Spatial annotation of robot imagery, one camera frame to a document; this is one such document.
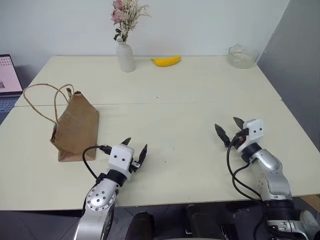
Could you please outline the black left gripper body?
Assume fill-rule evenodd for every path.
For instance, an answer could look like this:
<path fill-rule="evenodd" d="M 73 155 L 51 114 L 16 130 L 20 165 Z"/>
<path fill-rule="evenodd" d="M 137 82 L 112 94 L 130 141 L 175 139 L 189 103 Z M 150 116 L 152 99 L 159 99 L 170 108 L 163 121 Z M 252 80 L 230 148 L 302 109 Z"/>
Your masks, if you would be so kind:
<path fill-rule="evenodd" d="M 135 173 L 139 168 L 140 168 L 141 164 L 137 161 L 134 160 L 134 158 L 131 158 L 131 162 L 129 165 L 129 172 L 130 173 Z"/>

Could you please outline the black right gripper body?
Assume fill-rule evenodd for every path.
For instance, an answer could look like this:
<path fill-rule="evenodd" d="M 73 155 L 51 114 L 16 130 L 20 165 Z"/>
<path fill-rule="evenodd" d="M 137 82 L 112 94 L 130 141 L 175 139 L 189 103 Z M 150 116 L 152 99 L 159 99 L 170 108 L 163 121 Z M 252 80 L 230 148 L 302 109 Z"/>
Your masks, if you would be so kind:
<path fill-rule="evenodd" d="M 249 135 L 249 129 L 248 128 L 242 129 L 241 131 L 236 133 L 230 145 L 234 147 L 240 147 L 246 141 L 246 137 L 248 135 Z"/>

